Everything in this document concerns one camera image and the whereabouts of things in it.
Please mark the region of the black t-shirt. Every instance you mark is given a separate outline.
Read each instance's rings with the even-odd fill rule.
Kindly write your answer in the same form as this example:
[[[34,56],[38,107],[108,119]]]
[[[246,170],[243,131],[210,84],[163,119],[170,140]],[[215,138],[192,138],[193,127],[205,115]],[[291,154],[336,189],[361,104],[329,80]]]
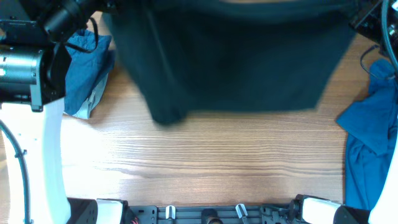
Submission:
[[[103,19],[152,119],[316,107],[356,1],[127,1]]]

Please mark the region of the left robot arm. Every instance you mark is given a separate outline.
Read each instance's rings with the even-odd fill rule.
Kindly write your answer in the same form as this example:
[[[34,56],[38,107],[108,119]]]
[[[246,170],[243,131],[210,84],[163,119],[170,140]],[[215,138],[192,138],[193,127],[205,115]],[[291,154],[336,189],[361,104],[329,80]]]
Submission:
[[[68,39],[121,1],[1,1],[1,132],[9,223],[125,223],[123,200],[69,198],[60,150]]]

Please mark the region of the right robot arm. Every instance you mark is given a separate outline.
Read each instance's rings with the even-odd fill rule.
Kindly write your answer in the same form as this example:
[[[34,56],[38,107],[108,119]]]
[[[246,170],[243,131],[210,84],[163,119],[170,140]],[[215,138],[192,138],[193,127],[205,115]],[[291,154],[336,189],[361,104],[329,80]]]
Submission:
[[[284,212],[290,223],[397,223],[397,26],[388,13],[397,3],[381,3],[380,49],[368,97],[354,102],[337,123],[348,133],[345,150],[345,203],[297,195]]]

